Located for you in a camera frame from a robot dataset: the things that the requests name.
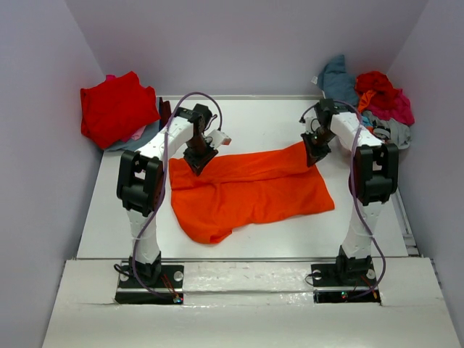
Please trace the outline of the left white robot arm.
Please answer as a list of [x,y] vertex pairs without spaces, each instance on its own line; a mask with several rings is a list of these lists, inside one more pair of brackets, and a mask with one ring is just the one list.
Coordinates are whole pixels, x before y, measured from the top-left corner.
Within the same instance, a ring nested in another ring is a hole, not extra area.
[[155,217],[165,195],[169,159],[185,145],[184,162],[194,175],[200,175],[218,154],[222,137],[218,130],[204,134],[212,119],[206,105],[180,107],[149,143],[120,157],[116,193],[128,213],[133,241],[127,276],[144,286],[155,285],[162,270]]

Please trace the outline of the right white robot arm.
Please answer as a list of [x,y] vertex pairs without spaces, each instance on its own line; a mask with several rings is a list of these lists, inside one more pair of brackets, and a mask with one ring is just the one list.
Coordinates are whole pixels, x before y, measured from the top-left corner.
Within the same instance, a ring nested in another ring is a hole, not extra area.
[[348,187],[353,201],[347,234],[335,262],[313,265],[311,284],[317,288],[378,285],[383,275],[373,268],[372,251],[380,246],[374,236],[378,217],[397,190],[399,149],[376,138],[362,122],[356,107],[345,101],[321,99],[310,108],[318,127],[302,115],[301,137],[307,166],[312,167],[331,151],[333,138],[349,151]]

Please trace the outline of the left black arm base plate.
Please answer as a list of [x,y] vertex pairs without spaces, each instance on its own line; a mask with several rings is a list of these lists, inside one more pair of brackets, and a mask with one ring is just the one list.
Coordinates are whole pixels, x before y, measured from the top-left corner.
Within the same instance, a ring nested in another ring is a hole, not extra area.
[[115,302],[120,305],[182,305],[184,266],[166,264],[155,281],[143,280],[143,286],[131,274],[128,262],[113,265],[118,273]]

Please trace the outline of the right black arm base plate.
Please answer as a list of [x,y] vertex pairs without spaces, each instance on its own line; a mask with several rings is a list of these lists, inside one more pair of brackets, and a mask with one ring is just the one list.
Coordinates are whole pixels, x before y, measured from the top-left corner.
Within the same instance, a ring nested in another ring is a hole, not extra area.
[[313,288],[316,304],[381,303],[373,264],[366,270],[339,273],[334,263],[311,265],[305,281]]

